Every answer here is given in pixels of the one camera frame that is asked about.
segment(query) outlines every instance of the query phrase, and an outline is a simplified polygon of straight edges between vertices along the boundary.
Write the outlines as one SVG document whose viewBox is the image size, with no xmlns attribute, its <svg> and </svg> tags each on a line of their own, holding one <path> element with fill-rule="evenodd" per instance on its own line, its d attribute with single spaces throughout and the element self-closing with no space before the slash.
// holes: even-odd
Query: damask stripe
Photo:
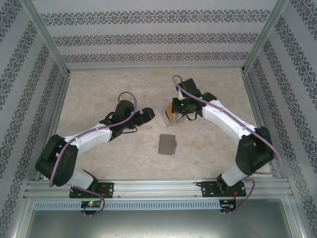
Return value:
<svg viewBox="0 0 317 238">
<path fill-rule="evenodd" d="M 32 124 L 31 129 L 30 129 L 30 134 L 28 135 L 26 145 L 25 145 L 23 152 L 21 154 L 19 166 L 17 167 L 17 170 L 16 170 L 15 175 L 14 175 L 15 179 L 12 181 L 13 185 L 10 187 L 10 192 L 7 195 L 8 199 L 4 203 L 4 209 L 2 210 L 2 216 L 0 218 L 0 220 L 1 220 L 0 237 L 2 237 L 2 238 L 6 237 L 6 235 L 7 235 L 6 233 L 8 231 L 8 227 L 9 227 L 11 219 L 12 219 L 14 208 L 16 206 L 18 196 L 21 192 L 21 186 L 23 184 L 23 180 L 25 178 L 27 168 L 29 166 L 29 163 L 30 163 L 30 160 L 32 157 L 34 145 L 35 145 L 35 143 L 39 143 L 36 140 L 37 140 L 44 116 L 45 116 L 45 111 L 46 111 L 46 108 L 48 106 L 48 103 L 49 103 L 49 100 L 50 100 L 50 97 L 51 97 L 51 94 L 53 91 L 53 87 L 54 87 L 54 84 L 56 82 L 56 77 L 58 75 L 58 72 L 59 72 L 58 66 L 56 63 L 54 63 L 53 68 L 50 72 L 50 76 L 48 78 L 45 90 L 44 90 L 43 95 L 41 97 L 41 102 L 40 102 L 39 107 L 37 109 L 37 113 L 36 113 L 35 118 L 33 120 L 33 124 Z M 61 82 L 60 88 L 58 90 L 58 97 L 59 97 L 59 94 L 61 91 L 61 87 L 62 87 L 62 82 Z M 55 108 L 57 105 L 58 97 L 55 101 L 54 110 L 52 112 L 49 127 L 48 127 L 47 132 L 46 132 L 46 137 L 48 136 L 49 128 L 51 126 L 51 122 L 52 122 L 54 111 L 55 111 Z"/>
<path fill-rule="evenodd" d="M 301 167 L 298 165 L 298 159 L 296 157 L 296 154 L 294 153 L 292 143 L 287 134 L 284 122 L 281 118 L 273 93 L 270 89 L 270 86 L 267 82 L 266 75 L 264 73 L 264 70 L 258 58 L 254 62 L 253 67 L 256 71 L 258 80 L 261 84 L 263 95 L 265 97 L 268 109 L 271 113 L 271 118 L 274 122 L 275 129 L 278 134 L 280 143 L 282 145 L 282 149 L 284 151 L 284 155 L 288 163 L 290 172 L 293 176 L 293 179 L 295 180 L 296 188 L 299 191 L 298 194 L 300 195 L 300 200 L 303 204 L 303 208 L 306 211 L 306 216 L 310 221 L 310 225 L 312 226 L 313 234 L 317 236 L 317 211 L 316 211 L 315 205 L 313 205 L 314 200 L 313 200 L 313 197 L 310 195 L 309 189 L 307 188 L 307 182 L 304 180 L 304 173 Z M 253 91 L 255 92 L 252 80 L 251 80 L 251 85 L 252 85 Z"/>
<path fill-rule="evenodd" d="M 63 55 L 66 63 L 246 60 L 249 52 L 167 52 Z"/>
<path fill-rule="evenodd" d="M 280 17 L 275 25 L 275 29 L 282 40 L 284 47 L 295 66 L 298 75 L 306 87 L 309 97 L 312 99 L 315 109 L 317 110 L 317 77 L 311 68 L 311 64 L 306 59 L 299 43 L 296 41 L 294 34 L 287 25 L 284 17 Z"/>
<path fill-rule="evenodd" d="M 7 32 L 11 28 L 18 13 L 22 9 L 22 4 L 19 0 L 8 0 L 1 7 L 0 11 L 0 44 L 5 38 Z"/>
<path fill-rule="evenodd" d="M 58 47 L 135 44 L 254 43 L 257 33 L 176 33 L 53 37 Z"/>
<path fill-rule="evenodd" d="M 291 0 L 293 7 L 317 41 L 317 7 L 312 0 Z"/>
<path fill-rule="evenodd" d="M 317 143 L 314 141 L 314 136 L 312 136 L 311 129 L 308 127 L 305 116 L 301 111 L 301 107 L 297 103 L 291 84 L 288 82 L 282 65 L 269 40 L 264 44 L 263 51 L 265 52 L 274 76 L 276 77 L 276 81 L 285 99 L 285 103 L 288 106 L 294 125 L 302 140 L 302 144 L 305 146 L 305 151 L 308 154 L 308 159 L 311 161 L 311 166 L 315 169 L 314 172 L 317 173 Z"/>
<path fill-rule="evenodd" d="M 7 67 L 4 70 L 4 73 L 1 75 L 0 80 L 0 111 L 2 106 L 6 102 L 8 94 L 11 92 L 11 87 L 15 82 L 18 73 L 20 72 L 21 66 L 24 63 L 27 54 L 33 44 L 33 41 L 37 35 L 37 30 L 33 23 L 30 21 L 23 36 L 19 41 L 19 44 L 14 50 L 12 57 L 7 64 Z"/>
<path fill-rule="evenodd" d="M 188 22 L 265 22 L 268 9 L 253 10 L 158 10 L 42 13 L 47 26 L 188 23 Z"/>
<path fill-rule="evenodd" d="M 4 136 L 2 147 L 0 148 L 0 179 L 2 178 L 2 174 L 6 169 L 6 164 L 8 163 L 11 156 L 13 146 L 15 145 L 15 142 L 18 138 L 18 134 L 21 130 L 25 115 L 29 109 L 31 100 L 36 90 L 36 86 L 40 80 L 49 54 L 50 52 L 48 48 L 46 45 L 43 45 L 34 64 L 33 70 L 31 71 L 27 84 L 23 90 L 19 104 L 16 107 L 14 117 L 12 118 L 10 126 L 7 130 L 7 134 Z"/>
</svg>

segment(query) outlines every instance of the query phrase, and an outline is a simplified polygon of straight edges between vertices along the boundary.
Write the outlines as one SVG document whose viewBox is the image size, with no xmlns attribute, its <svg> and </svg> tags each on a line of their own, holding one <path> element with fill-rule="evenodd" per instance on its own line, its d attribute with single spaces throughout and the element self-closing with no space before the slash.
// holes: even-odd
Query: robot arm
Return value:
<svg viewBox="0 0 317 238">
<path fill-rule="evenodd" d="M 136 112 L 126 123 L 99 129 L 105 125 L 112 125 L 127 119 L 133 111 L 134 105 L 132 102 L 121 100 L 114 112 L 109 113 L 105 119 L 87 130 L 90 132 L 84 134 L 80 138 L 77 138 L 78 135 L 83 134 L 84 132 L 72 136 L 66 136 L 64 138 L 59 135 L 53 135 L 47 142 L 38 161 L 36 162 L 36 170 L 41 172 L 45 177 L 50 178 L 61 150 L 67 142 L 75 138 L 75 140 L 71 142 L 64 151 L 58 164 L 53 182 L 56 186 L 68 184 L 96 192 L 98 180 L 85 170 L 76 170 L 76 159 L 79 155 L 94 146 L 110 142 L 117 138 L 124 133 L 123 131 L 125 129 L 136 129 L 137 126 L 141 126 L 144 123 L 151 121 L 155 116 L 154 111 L 151 108 L 144 108 L 142 109 L 142 112 Z"/>
<path fill-rule="evenodd" d="M 264 142 L 249 132 L 249 130 L 254 131 L 271 144 L 268 129 L 265 127 L 256 128 L 244 122 L 227 110 L 211 93 L 201 94 L 193 79 L 183 81 L 179 86 L 190 94 L 207 102 L 211 102 L 219 109 L 206 105 L 191 97 L 184 97 L 182 93 L 179 92 L 179 97 L 173 98 L 172 113 L 182 114 L 183 116 L 188 113 L 197 113 L 201 117 L 218 125 L 238 145 L 235 165 L 217 177 L 217 186 L 222 193 L 231 193 L 232 186 L 245 177 L 252 175 L 256 170 L 273 159 L 273 151 L 265 145 Z M 225 110 L 243 126 L 223 113 Z"/>
</svg>

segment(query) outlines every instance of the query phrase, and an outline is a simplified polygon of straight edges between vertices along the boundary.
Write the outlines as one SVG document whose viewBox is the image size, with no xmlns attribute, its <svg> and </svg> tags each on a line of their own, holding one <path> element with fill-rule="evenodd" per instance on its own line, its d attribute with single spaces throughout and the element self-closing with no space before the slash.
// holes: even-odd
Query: gray panel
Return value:
<svg viewBox="0 0 317 238">
<path fill-rule="evenodd" d="M 250 200 L 238 213 L 219 211 L 103 211 L 86 218 L 78 211 L 34 211 L 28 238 L 287 238 L 278 200 Z"/>
</svg>

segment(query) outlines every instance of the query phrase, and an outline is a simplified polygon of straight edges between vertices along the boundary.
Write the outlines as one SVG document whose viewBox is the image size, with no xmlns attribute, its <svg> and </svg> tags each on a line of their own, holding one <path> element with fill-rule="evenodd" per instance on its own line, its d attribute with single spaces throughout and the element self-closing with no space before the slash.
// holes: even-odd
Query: beige floor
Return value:
<svg viewBox="0 0 317 238">
<path fill-rule="evenodd" d="M 99 179 L 215 178 L 235 163 L 237 146 L 222 130 L 203 118 L 167 128 L 160 111 L 177 97 L 174 74 L 193 78 L 202 93 L 211 92 L 248 123 L 255 125 L 239 69 L 157 69 L 73 72 L 57 133 L 73 135 L 97 124 L 117 105 L 122 91 L 133 92 L 138 109 L 151 107 L 155 118 L 137 133 L 87 151 L 76 168 Z M 176 135 L 173 156 L 158 154 L 159 135 Z M 265 166 L 262 171 L 269 171 Z"/>
</svg>

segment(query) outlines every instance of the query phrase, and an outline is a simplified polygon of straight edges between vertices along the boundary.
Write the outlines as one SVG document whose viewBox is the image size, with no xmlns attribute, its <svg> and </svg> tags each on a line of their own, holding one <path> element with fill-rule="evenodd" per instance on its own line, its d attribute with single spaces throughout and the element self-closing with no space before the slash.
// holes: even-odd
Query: patterned wallpaper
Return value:
<svg viewBox="0 0 317 238">
<path fill-rule="evenodd" d="M 249 72 L 309 237 L 317 237 L 316 19 L 317 0 L 289 1 Z"/>
<path fill-rule="evenodd" d="M 18 0 L 0 1 L 0 238 L 48 136 L 63 75 Z"/>
<path fill-rule="evenodd" d="M 35 0 L 70 69 L 243 66 L 276 0 Z"/>
</svg>

